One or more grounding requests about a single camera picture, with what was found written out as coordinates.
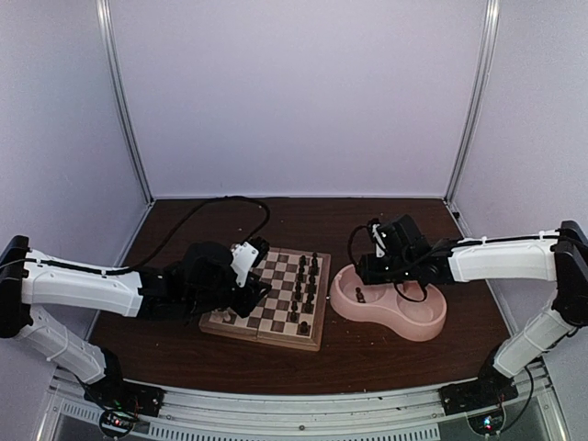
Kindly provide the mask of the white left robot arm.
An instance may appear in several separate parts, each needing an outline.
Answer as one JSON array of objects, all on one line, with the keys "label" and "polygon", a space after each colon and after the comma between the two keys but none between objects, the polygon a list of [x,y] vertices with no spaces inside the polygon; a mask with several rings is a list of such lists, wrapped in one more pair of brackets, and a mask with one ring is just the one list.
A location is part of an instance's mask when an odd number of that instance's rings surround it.
[{"label": "white left robot arm", "polygon": [[96,388],[113,408],[126,406],[132,389],[116,355],[91,345],[52,317],[50,307],[104,311],[144,321],[190,321],[231,309],[248,316],[271,289],[254,273],[269,251],[256,237],[228,248],[191,244],[163,269],[87,266],[44,254],[14,236],[1,253],[1,335],[26,341],[49,361]]}]

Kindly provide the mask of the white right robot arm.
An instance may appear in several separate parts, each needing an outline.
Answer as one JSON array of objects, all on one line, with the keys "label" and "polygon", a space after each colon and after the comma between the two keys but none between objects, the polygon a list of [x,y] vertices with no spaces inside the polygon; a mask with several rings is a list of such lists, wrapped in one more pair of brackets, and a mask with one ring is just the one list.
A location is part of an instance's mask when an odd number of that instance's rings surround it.
[{"label": "white right robot arm", "polygon": [[495,350],[472,383],[470,395],[479,405],[492,404],[505,392],[506,379],[587,324],[587,235],[574,220],[527,235],[435,244],[409,215],[372,220],[363,229],[374,250],[350,261],[366,285],[414,281],[426,288],[483,280],[495,288],[543,288],[537,314]]}]

